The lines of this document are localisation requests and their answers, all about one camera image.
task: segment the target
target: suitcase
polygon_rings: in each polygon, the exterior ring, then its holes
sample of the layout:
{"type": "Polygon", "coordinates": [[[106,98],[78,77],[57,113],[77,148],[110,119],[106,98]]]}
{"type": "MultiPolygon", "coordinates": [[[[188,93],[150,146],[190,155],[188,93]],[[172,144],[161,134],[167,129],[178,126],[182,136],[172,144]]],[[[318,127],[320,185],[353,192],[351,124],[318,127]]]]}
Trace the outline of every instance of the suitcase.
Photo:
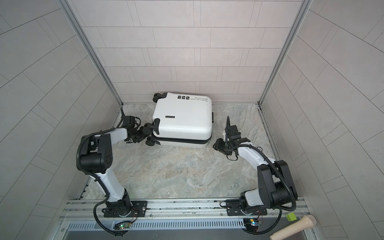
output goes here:
{"type": "Polygon", "coordinates": [[[156,102],[153,113],[153,123],[146,123],[146,144],[205,147],[212,136],[212,101],[209,97],[156,93],[153,97],[156,102]]]}

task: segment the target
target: stone-patterned floor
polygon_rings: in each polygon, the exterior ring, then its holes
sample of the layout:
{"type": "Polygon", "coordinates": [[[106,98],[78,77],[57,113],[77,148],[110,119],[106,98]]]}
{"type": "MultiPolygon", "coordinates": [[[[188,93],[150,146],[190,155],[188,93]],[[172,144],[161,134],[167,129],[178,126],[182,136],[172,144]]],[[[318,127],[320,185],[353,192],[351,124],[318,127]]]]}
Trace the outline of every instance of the stone-patterned floor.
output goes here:
{"type": "MultiPolygon", "coordinates": [[[[126,104],[125,115],[141,118],[142,125],[151,122],[155,104],[126,104]]],[[[257,188],[257,171],[243,158],[229,161],[212,145],[223,137],[227,116],[237,125],[242,137],[263,148],[274,158],[270,142],[255,104],[212,104],[213,133],[205,148],[126,144],[113,145],[113,171],[131,199],[239,197],[257,188]]],[[[91,181],[84,199],[102,199],[98,185],[91,181]]]]}

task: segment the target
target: black mounting plate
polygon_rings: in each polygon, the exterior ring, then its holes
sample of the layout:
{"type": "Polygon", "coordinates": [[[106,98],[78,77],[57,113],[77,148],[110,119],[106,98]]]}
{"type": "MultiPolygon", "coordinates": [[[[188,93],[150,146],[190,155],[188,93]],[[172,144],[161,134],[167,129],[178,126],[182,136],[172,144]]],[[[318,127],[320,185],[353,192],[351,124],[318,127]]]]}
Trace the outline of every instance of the black mounting plate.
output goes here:
{"type": "Polygon", "coordinates": [[[256,210],[252,214],[244,214],[241,211],[240,200],[225,200],[225,204],[227,207],[228,216],[250,216],[250,215],[267,215],[265,206],[256,206],[256,209],[260,211],[260,213],[256,210]]]}
{"type": "MultiPolygon", "coordinates": [[[[133,217],[134,212],[139,212],[139,216],[138,217],[144,217],[145,212],[147,210],[148,202],[147,201],[131,201],[131,203],[132,203],[132,207],[136,208],[137,211],[131,211],[125,217],[133,217]]],[[[113,217],[113,215],[104,213],[104,217],[113,217]]]]}

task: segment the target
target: gray wall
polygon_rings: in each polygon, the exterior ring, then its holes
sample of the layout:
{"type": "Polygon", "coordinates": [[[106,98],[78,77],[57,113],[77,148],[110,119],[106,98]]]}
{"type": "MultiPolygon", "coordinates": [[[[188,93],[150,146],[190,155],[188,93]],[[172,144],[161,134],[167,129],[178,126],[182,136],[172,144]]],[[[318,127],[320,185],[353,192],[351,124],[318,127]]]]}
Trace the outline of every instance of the gray wall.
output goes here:
{"type": "Polygon", "coordinates": [[[0,1],[1,239],[49,232],[87,180],[79,137],[118,108],[56,0],[0,1]]]}
{"type": "Polygon", "coordinates": [[[123,102],[260,99],[301,2],[68,0],[123,102]]]}
{"type": "Polygon", "coordinates": [[[384,1],[314,0],[262,108],[324,237],[384,237],[384,1]]]}

